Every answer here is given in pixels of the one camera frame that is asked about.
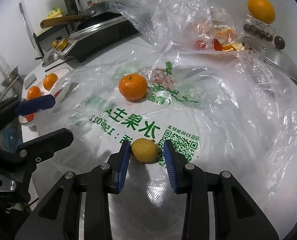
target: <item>bottle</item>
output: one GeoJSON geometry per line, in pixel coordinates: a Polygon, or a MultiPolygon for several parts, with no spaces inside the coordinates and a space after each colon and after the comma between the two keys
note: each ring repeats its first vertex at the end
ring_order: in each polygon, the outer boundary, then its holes
{"type": "Polygon", "coordinates": [[[88,1],[88,2],[87,2],[87,7],[86,7],[85,10],[89,9],[91,6],[92,6],[92,1],[88,1]]]}
{"type": "Polygon", "coordinates": [[[103,2],[103,0],[92,0],[92,5],[98,4],[100,2],[103,2]]]}

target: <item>frying pan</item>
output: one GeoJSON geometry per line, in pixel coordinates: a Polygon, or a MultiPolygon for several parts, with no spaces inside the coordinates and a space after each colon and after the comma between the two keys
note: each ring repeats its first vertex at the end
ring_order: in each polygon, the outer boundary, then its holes
{"type": "Polygon", "coordinates": [[[45,29],[47,27],[53,27],[55,25],[61,25],[61,24],[66,24],[70,22],[81,22],[81,21],[88,21],[89,22],[88,25],[91,26],[92,25],[91,18],[93,16],[100,15],[107,12],[105,9],[105,3],[106,2],[101,2],[91,6],[85,11],[85,13],[81,15],[69,15],[69,16],[55,17],[51,19],[42,20],[40,23],[40,26],[42,29],[45,29]]]}
{"type": "Polygon", "coordinates": [[[253,37],[245,37],[244,41],[259,53],[262,61],[281,70],[297,85],[297,66],[283,50],[276,48],[272,42],[253,37]]]}

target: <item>metal screw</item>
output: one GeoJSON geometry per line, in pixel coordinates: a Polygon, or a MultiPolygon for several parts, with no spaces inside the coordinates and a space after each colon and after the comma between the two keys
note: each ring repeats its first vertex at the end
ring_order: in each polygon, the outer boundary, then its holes
{"type": "Polygon", "coordinates": [[[66,172],[65,175],[64,175],[64,177],[65,177],[66,179],[71,179],[71,178],[73,178],[73,176],[74,176],[74,173],[71,172],[71,171],[66,172]]]}
{"type": "Polygon", "coordinates": [[[188,163],[188,164],[185,164],[185,168],[188,169],[188,170],[192,170],[195,168],[195,165],[192,164],[192,163],[188,163]]]}
{"type": "Polygon", "coordinates": [[[229,178],[229,177],[231,177],[231,173],[229,173],[228,171],[223,171],[223,172],[222,172],[222,176],[223,176],[224,178],[229,178]]]}
{"type": "Polygon", "coordinates": [[[19,156],[25,157],[26,154],[27,154],[27,151],[26,150],[21,150],[21,152],[19,153],[19,156]]]}
{"type": "Polygon", "coordinates": [[[9,182],[9,188],[10,188],[10,190],[15,190],[16,189],[16,182],[11,180],[9,182]]]}
{"type": "Polygon", "coordinates": [[[108,163],[102,163],[101,166],[100,166],[100,168],[102,170],[107,170],[107,169],[109,169],[109,167],[110,167],[110,165],[108,163]]]}

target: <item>pan handle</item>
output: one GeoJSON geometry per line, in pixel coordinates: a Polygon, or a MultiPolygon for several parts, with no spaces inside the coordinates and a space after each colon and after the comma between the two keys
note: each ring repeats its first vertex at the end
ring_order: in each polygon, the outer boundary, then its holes
{"type": "Polygon", "coordinates": [[[51,19],[42,20],[40,23],[40,26],[42,29],[45,29],[47,27],[53,27],[55,25],[66,24],[69,22],[79,22],[82,19],[83,19],[82,15],[69,15],[69,16],[63,16],[63,17],[55,17],[51,19]]]}

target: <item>gold knob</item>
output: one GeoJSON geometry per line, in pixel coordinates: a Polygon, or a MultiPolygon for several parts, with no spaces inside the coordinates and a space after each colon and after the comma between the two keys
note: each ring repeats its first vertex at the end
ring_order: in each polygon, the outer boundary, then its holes
{"type": "Polygon", "coordinates": [[[68,46],[68,40],[66,38],[62,39],[58,45],[56,46],[56,50],[57,51],[62,51],[63,49],[65,49],[68,46]]]}
{"type": "Polygon", "coordinates": [[[55,40],[52,44],[52,48],[55,49],[55,47],[58,45],[59,40],[55,40]]]}

